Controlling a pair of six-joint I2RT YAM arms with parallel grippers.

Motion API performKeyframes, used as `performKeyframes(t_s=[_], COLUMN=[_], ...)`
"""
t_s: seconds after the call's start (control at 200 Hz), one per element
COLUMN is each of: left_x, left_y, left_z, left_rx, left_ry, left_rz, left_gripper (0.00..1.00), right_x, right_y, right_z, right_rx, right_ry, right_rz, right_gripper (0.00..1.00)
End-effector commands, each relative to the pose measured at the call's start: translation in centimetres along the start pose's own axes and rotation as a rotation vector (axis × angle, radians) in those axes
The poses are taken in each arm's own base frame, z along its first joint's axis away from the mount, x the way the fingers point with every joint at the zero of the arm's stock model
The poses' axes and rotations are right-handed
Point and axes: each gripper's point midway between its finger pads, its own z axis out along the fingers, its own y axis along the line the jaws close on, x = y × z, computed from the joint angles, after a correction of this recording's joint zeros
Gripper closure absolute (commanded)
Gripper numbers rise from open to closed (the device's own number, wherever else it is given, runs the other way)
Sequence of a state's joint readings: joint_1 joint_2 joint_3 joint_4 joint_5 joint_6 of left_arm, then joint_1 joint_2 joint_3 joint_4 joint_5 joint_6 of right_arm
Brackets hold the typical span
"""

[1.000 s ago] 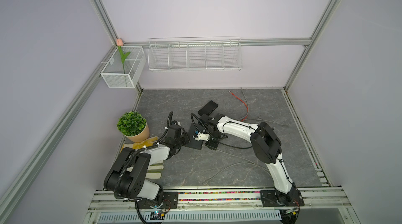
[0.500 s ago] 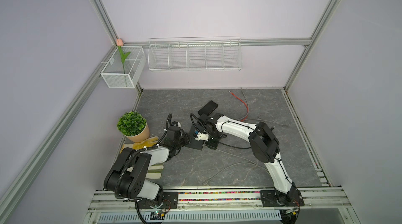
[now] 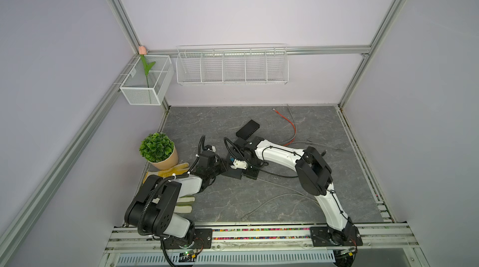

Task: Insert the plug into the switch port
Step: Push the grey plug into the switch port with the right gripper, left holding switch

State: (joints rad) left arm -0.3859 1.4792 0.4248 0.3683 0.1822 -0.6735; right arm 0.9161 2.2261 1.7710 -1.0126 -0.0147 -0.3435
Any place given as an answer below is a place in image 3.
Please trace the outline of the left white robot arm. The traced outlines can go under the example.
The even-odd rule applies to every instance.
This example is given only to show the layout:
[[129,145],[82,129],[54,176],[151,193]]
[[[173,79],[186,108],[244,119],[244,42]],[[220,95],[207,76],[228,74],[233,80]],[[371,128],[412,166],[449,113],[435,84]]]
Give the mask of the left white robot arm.
[[177,215],[181,197],[203,192],[216,177],[227,171],[228,162],[213,151],[203,151],[193,167],[181,175],[151,175],[140,187],[124,215],[124,222],[141,236],[175,237],[191,240],[194,222]]

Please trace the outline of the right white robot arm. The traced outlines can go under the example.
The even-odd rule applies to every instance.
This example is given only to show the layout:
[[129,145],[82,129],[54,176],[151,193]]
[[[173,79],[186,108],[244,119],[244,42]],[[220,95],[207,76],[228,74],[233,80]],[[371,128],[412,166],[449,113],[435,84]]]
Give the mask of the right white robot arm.
[[293,149],[256,137],[244,145],[224,138],[232,166],[261,170],[270,163],[296,172],[302,188],[318,202],[326,218],[329,240],[334,245],[352,244],[357,247],[358,228],[344,211],[334,188],[332,170],[314,147]]

